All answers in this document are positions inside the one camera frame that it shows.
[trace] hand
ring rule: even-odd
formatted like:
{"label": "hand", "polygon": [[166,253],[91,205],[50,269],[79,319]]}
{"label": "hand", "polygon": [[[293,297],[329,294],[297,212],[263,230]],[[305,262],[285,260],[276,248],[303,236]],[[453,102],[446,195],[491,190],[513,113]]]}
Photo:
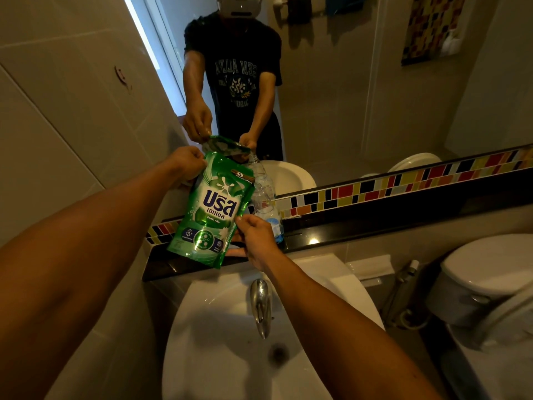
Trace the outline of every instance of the hand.
{"label": "hand", "polygon": [[239,143],[250,148],[254,153],[257,149],[257,138],[251,132],[241,134]]}
{"label": "hand", "polygon": [[207,167],[203,153],[196,146],[176,149],[162,164],[171,168],[178,183],[196,178]]}
{"label": "hand", "polygon": [[269,222],[264,221],[255,215],[244,215],[236,217],[235,223],[239,228],[232,241],[245,242],[246,248],[229,249],[226,255],[245,257],[259,271],[267,271],[267,262],[276,255],[283,255],[276,245],[274,233]]}
{"label": "hand", "polygon": [[212,122],[213,115],[203,98],[188,101],[183,127],[193,142],[203,143],[209,138]]}

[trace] sink drain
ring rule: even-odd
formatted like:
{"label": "sink drain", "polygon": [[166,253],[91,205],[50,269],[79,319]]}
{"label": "sink drain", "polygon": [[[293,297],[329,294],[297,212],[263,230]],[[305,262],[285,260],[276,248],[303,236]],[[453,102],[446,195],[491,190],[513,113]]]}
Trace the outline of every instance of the sink drain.
{"label": "sink drain", "polygon": [[289,349],[285,344],[274,344],[268,352],[268,360],[274,368],[282,367],[289,358]]}

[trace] toilet tank lid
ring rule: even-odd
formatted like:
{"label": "toilet tank lid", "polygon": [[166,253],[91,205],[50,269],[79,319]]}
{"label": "toilet tank lid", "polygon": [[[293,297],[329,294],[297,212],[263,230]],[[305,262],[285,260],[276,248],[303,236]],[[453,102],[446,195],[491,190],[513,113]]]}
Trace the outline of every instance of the toilet tank lid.
{"label": "toilet tank lid", "polygon": [[480,294],[514,294],[533,281],[533,234],[470,242],[448,255],[442,269],[457,283]]}

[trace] white ceramic sink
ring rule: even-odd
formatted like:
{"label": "white ceramic sink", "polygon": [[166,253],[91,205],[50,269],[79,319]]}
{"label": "white ceramic sink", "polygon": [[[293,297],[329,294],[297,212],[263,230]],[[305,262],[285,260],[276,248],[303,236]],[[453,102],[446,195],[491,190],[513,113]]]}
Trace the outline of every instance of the white ceramic sink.
{"label": "white ceramic sink", "polygon": [[304,189],[316,188],[316,182],[306,170],[285,161],[261,161],[272,181],[276,195],[291,194]]}
{"label": "white ceramic sink", "polygon": [[[383,328],[365,288],[335,255],[296,262]],[[248,271],[191,284],[167,343],[164,400],[331,399],[275,293],[270,336],[259,336],[248,298],[258,277]]]}

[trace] toilet tank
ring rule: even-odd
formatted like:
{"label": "toilet tank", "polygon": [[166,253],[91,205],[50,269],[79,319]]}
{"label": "toilet tank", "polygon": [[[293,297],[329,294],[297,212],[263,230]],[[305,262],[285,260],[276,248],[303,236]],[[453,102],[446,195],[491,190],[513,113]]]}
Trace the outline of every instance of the toilet tank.
{"label": "toilet tank", "polygon": [[533,234],[492,236],[453,251],[426,299],[443,321],[474,327],[497,305],[533,281]]}

